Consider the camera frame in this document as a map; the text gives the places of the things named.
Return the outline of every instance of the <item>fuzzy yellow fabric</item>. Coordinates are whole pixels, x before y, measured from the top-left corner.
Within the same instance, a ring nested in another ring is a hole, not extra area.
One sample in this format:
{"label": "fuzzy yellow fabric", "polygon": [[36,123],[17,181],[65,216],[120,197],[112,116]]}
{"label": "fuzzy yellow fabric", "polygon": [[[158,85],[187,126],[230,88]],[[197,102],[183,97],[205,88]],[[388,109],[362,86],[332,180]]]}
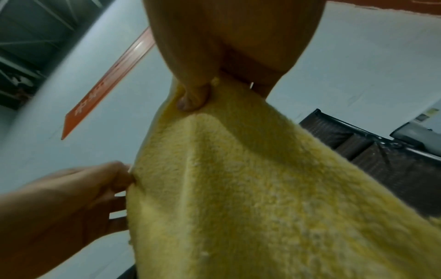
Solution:
{"label": "fuzzy yellow fabric", "polygon": [[435,226],[246,85],[175,91],[127,193],[141,279],[441,278]]}

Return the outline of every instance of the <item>towel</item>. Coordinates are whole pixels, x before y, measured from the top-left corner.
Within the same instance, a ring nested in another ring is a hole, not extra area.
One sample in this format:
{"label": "towel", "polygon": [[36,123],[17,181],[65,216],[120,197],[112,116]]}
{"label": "towel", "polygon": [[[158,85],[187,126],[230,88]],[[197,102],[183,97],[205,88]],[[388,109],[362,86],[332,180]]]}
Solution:
{"label": "towel", "polygon": [[184,113],[173,83],[127,192],[139,278],[441,278],[441,233],[221,75]]}

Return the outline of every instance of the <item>person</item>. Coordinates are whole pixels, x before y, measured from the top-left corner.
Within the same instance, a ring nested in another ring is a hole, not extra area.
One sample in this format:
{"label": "person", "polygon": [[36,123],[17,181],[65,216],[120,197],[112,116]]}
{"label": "person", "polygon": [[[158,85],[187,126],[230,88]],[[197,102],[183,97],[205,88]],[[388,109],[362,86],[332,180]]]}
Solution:
{"label": "person", "polygon": [[[224,71],[266,98],[311,40],[324,0],[144,0],[167,65],[184,85],[177,103],[201,108],[209,83]],[[0,196],[0,270],[36,278],[94,240],[127,229],[109,219],[125,209],[115,196],[131,183],[128,166],[111,162],[63,170]]]}

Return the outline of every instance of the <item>fabric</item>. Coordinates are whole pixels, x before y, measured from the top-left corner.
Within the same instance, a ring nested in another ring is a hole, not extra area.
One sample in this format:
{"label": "fabric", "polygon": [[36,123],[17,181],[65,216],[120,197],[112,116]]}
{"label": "fabric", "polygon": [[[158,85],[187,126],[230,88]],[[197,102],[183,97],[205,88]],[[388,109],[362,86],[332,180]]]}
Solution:
{"label": "fabric", "polygon": [[435,225],[245,84],[171,92],[127,193],[139,278],[441,277]]}

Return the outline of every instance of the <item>hand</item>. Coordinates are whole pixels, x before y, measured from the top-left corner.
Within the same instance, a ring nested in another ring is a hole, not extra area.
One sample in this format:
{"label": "hand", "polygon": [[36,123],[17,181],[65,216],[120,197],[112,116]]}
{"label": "hand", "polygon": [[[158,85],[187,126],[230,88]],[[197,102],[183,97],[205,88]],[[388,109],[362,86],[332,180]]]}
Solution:
{"label": "hand", "polygon": [[200,108],[220,70],[266,98],[311,40],[325,0],[144,0],[161,54]]}
{"label": "hand", "polygon": [[0,270],[5,278],[36,278],[94,240],[127,230],[115,197],[132,183],[128,166],[112,162],[63,170],[0,197]]}

